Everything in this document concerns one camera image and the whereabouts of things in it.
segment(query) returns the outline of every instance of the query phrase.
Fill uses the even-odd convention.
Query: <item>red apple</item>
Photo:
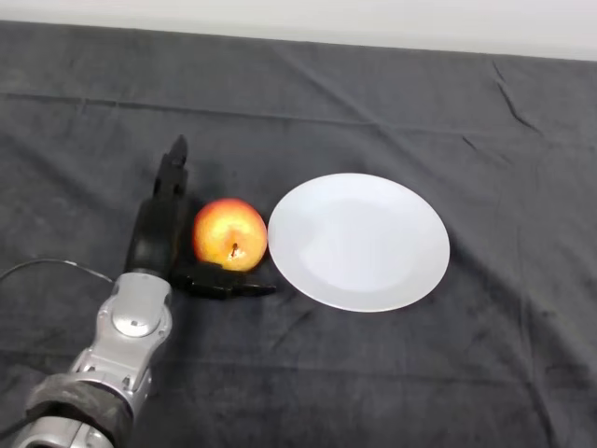
[[[251,205],[240,199],[220,199],[195,216],[193,247],[201,261],[231,271],[257,266],[268,246],[268,231]]]

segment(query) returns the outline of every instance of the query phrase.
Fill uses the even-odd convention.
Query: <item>white plate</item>
[[[344,310],[407,306],[436,287],[450,258],[431,205],[374,175],[326,175],[290,191],[268,227],[282,275],[309,297]]]

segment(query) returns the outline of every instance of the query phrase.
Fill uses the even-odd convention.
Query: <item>black cloth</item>
[[[198,203],[266,218],[331,173],[386,177],[444,220],[451,262],[401,310],[298,293],[174,300],[132,447],[597,445],[597,65],[0,24],[0,268],[121,272],[161,154]],[[38,266],[0,285],[0,422],[65,371],[109,285]]]

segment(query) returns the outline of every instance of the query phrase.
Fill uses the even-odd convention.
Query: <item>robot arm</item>
[[[153,197],[139,210],[125,273],[97,315],[95,339],[66,374],[32,392],[33,423],[15,448],[123,448],[151,386],[151,366],[172,328],[172,273],[186,206],[187,143],[162,158]]]

